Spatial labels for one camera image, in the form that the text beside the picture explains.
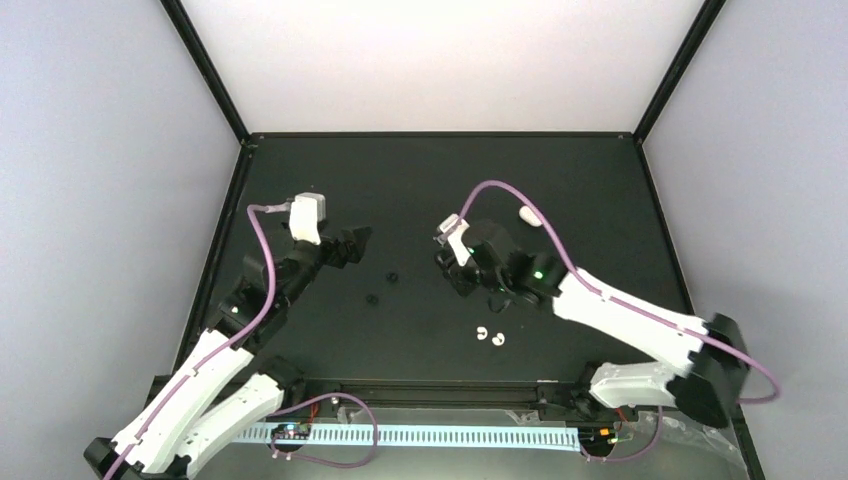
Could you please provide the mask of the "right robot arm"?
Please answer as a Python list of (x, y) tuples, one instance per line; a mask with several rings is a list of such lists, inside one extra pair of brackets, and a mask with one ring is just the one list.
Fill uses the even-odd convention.
[(529, 253), (500, 225), (452, 214), (437, 227), (435, 262), (462, 297), (478, 288), (505, 306), (524, 302), (606, 334), (649, 361), (591, 363), (569, 392), (572, 410), (593, 419), (607, 408), (672, 407), (713, 428), (726, 428), (750, 372), (739, 325), (717, 314), (706, 321), (613, 288), (562, 259)]

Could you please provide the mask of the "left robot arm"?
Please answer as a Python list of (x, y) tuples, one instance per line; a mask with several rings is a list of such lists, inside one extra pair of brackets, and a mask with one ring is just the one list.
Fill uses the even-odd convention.
[(220, 392), (256, 360), (286, 324), (294, 303), (324, 267), (360, 262), (370, 227), (321, 235), (317, 243), (278, 228), (243, 259), (242, 273), (209, 326), (145, 409), (111, 438), (97, 437), (84, 458), (100, 479), (193, 479), (254, 423), (302, 409), (303, 372), (268, 356), (234, 393)]

